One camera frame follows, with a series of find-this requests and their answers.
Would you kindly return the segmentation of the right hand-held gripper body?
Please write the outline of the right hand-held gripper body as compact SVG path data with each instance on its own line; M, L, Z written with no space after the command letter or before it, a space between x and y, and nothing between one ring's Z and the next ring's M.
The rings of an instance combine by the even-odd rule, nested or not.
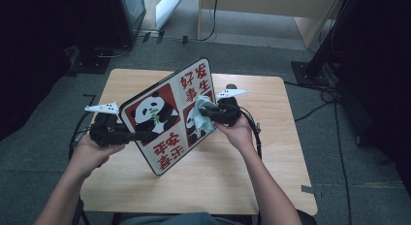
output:
M233 126L240 117L240 108L236 97L248 92L248 89L224 89L216 95L217 118L216 121L222 124Z

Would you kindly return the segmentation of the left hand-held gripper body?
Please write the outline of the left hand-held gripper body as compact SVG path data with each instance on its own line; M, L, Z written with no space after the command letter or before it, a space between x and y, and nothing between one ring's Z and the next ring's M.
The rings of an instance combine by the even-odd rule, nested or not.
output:
M117 122L119 108L115 102L86 106L84 110L96 113L89 136L98 146L126 145L134 140L134 134L124 124Z

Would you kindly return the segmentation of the light blue cleaning cloth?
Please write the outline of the light blue cleaning cloth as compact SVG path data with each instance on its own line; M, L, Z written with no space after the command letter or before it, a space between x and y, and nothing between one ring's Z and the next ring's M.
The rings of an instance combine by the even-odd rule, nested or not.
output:
M203 116L200 112L200 109L214 106L215 104L210 100L208 96L201 95L196 98L193 108L193 119L197 132L204 131L206 134L209 134L214 131L214 123L208 116Z

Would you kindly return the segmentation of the panda sign board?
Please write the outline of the panda sign board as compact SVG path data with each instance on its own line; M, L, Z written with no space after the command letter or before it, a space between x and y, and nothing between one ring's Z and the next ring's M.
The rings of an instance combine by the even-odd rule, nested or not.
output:
M132 133L153 132L150 143L136 142L157 176L165 173L207 135L197 132L193 119L196 98L215 100L206 58L199 58L156 82L120 106L122 123Z

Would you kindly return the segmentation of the person's right hand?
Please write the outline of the person's right hand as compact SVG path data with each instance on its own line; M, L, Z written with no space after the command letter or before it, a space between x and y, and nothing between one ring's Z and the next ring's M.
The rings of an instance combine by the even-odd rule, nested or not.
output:
M251 128L245 117L241 116L233 126L220 123L216 126L239 152L254 148Z

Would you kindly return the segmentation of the person's left hand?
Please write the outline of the person's left hand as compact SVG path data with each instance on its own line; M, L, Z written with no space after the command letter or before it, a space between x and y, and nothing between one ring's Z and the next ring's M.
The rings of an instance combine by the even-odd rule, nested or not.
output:
M99 166L105 164L110 156L123 150L125 145L98 146L89 135L83 136L74 150L67 172L74 179L86 179Z

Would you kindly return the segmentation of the black stand base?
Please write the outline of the black stand base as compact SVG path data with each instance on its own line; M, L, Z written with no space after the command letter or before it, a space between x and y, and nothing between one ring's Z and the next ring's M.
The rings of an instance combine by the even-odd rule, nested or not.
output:
M125 55L130 48L130 46L125 46L123 48L93 48L90 51L79 50L69 73L103 75L110 61Z

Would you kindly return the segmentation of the person's grey-blue trousers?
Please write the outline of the person's grey-blue trousers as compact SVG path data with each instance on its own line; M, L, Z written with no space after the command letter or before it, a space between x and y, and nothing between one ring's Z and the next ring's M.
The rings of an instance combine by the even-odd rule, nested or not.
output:
M242 225L239 222L215 217L206 212L178 215L142 215L127 218L118 225Z

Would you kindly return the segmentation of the white panel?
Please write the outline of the white panel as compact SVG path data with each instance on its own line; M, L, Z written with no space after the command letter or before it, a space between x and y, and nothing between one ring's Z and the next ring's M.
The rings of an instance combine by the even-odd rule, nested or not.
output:
M155 29L160 31L182 0L160 0L155 7Z

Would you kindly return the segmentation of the black metal stand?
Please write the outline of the black metal stand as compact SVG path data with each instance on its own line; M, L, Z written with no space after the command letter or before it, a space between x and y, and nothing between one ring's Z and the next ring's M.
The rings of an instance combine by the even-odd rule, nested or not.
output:
M319 48L313 58L309 62L292 61L297 84L301 86L329 86L329 79L323 65L331 56L341 57L342 52L336 50L333 44L334 31L344 17L344 12L350 0L336 0L333 3L332 10L328 12L325 18L317 22L317 26L325 25L330 19L332 22L329 26L330 30L324 42L319 45ZM320 40L321 27L316 33L314 39Z

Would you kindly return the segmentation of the light wooden desk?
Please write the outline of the light wooden desk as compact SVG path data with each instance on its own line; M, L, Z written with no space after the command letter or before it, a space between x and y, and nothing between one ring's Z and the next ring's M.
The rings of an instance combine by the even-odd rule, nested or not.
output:
M292 16L306 48L312 48L321 29L341 0L199 0L198 37L201 37L202 10Z

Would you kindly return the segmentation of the dark monitor cabinet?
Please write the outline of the dark monitor cabinet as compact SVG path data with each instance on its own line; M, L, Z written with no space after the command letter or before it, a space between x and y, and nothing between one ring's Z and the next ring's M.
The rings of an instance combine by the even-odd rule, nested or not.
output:
M130 47L136 40L146 8L144 0L111 0L119 44Z

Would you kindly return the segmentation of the black chair frame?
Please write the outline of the black chair frame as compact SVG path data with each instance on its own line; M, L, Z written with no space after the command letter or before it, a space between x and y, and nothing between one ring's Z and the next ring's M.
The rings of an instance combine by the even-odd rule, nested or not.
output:
M72 220L72 225L79 225L79 223L81 221L83 221L84 225L91 225L88 218L87 218L87 215L86 215L83 207L84 207L83 200L78 199L77 206L76 206L75 213L74 213L74 217L73 217L73 220Z

